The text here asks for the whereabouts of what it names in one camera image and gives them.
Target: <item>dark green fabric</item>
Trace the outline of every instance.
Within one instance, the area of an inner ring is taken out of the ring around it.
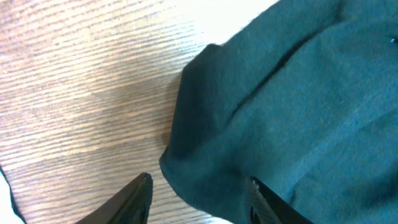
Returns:
[[[397,37],[398,1],[278,2],[183,69],[165,178],[234,223],[249,176],[314,223],[396,223]]]

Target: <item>light wooden table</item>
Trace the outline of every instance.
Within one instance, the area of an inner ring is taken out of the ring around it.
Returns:
[[[274,2],[0,0],[0,165],[27,222],[74,223],[149,172],[149,223],[221,223],[158,159],[183,66]]]

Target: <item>table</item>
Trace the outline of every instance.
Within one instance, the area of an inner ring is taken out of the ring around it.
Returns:
[[[75,223],[141,172],[149,223],[222,223],[163,178],[180,72],[275,0],[0,0],[0,165],[28,223]]]

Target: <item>black object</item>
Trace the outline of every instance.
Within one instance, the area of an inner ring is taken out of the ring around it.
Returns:
[[[152,188],[152,177],[146,173],[140,174],[99,209],[76,224],[147,223]]]
[[[259,179],[246,181],[246,217],[251,224],[312,224]]]

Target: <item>wooden surface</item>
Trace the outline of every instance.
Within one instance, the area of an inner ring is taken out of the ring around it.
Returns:
[[[149,223],[221,223],[158,159],[181,69],[274,1],[0,0],[0,165],[28,223],[74,223],[141,172]]]

